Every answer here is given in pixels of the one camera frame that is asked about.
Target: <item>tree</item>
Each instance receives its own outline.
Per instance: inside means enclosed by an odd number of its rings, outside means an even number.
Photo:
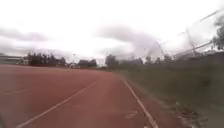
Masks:
[[[66,60],[65,60],[65,58],[64,57],[61,57],[60,59],[59,59],[59,65],[61,65],[61,66],[65,66],[65,64],[66,64]]]
[[[92,59],[89,61],[89,67],[96,67],[96,66],[97,66],[97,63],[95,59]]]
[[[149,65],[149,64],[151,64],[151,63],[152,63],[151,56],[147,56],[147,57],[146,57],[146,62],[145,62],[145,64],[146,64],[146,65]]]
[[[216,36],[212,38],[211,43],[217,46],[218,50],[224,50],[224,16],[216,20],[215,26],[217,27]]]
[[[108,68],[117,68],[119,65],[119,62],[116,60],[116,57],[113,55],[109,55],[106,57],[105,64]]]
[[[170,62],[170,61],[172,61],[171,56],[169,56],[168,54],[164,55],[164,61],[165,61],[165,62]]]
[[[160,60],[160,58],[159,58],[159,57],[157,57],[157,59],[156,59],[155,63],[157,63],[157,64],[161,63],[161,60]]]
[[[88,60],[80,60],[78,65],[80,68],[87,68],[89,66],[89,61]]]

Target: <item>building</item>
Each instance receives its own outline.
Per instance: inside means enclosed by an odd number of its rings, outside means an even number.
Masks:
[[[19,64],[22,57],[0,55],[0,64]]]

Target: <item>white lane line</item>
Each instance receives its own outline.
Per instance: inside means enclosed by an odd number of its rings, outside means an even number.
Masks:
[[[157,125],[157,123],[153,119],[152,115],[147,111],[147,109],[145,108],[145,106],[143,105],[143,103],[141,102],[141,100],[138,98],[138,96],[135,94],[135,92],[133,91],[133,89],[131,88],[131,86],[126,81],[123,80],[123,82],[128,87],[128,89],[130,90],[130,92],[132,93],[132,95],[135,97],[135,99],[137,100],[138,104],[141,106],[143,112],[147,116],[148,121],[152,125],[152,127],[153,128],[159,128],[159,126]]]
[[[78,91],[77,93],[73,94],[73,95],[70,96],[69,98],[67,98],[67,99],[65,99],[65,100],[63,100],[63,101],[61,101],[61,102],[59,102],[58,104],[56,104],[56,105],[54,105],[53,107],[47,109],[46,111],[40,113],[39,115],[36,115],[36,116],[34,116],[33,118],[31,118],[31,119],[29,119],[29,120],[27,120],[27,121],[25,121],[25,122],[23,122],[23,123],[17,125],[16,128],[23,128],[24,126],[26,126],[26,125],[32,123],[33,121],[39,119],[40,117],[42,117],[42,116],[44,116],[45,114],[49,113],[50,111],[56,109],[57,107],[61,106],[62,104],[65,104],[66,102],[68,102],[68,101],[71,100],[72,98],[78,96],[79,94],[81,94],[82,92],[84,92],[87,88],[89,88],[89,87],[91,87],[92,85],[94,85],[95,83],[96,83],[96,82],[94,82],[94,83],[88,85],[88,86],[85,87],[84,89]]]

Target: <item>cloud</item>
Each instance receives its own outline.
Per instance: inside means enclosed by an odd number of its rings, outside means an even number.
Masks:
[[[0,37],[19,41],[47,41],[48,38],[37,32],[22,33],[16,29],[0,28]]]
[[[136,57],[146,56],[151,50],[153,50],[153,56],[161,55],[161,50],[155,37],[144,31],[137,31],[125,25],[102,27],[99,29],[97,36],[112,38],[131,44],[134,47],[131,54]],[[111,54],[120,53],[126,55],[126,52],[124,52],[125,48],[121,47],[115,47],[107,51],[110,51]]]

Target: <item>green vegetation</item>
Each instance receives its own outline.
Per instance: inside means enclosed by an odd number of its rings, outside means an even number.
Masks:
[[[217,53],[184,61],[126,69],[123,74],[171,109],[181,109],[182,114],[190,114],[193,116],[191,118],[197,118],[195,120],[203,117],[202,122],[206,122],[207,128],[219,128],[224,126],[223,58],[224,53]]]

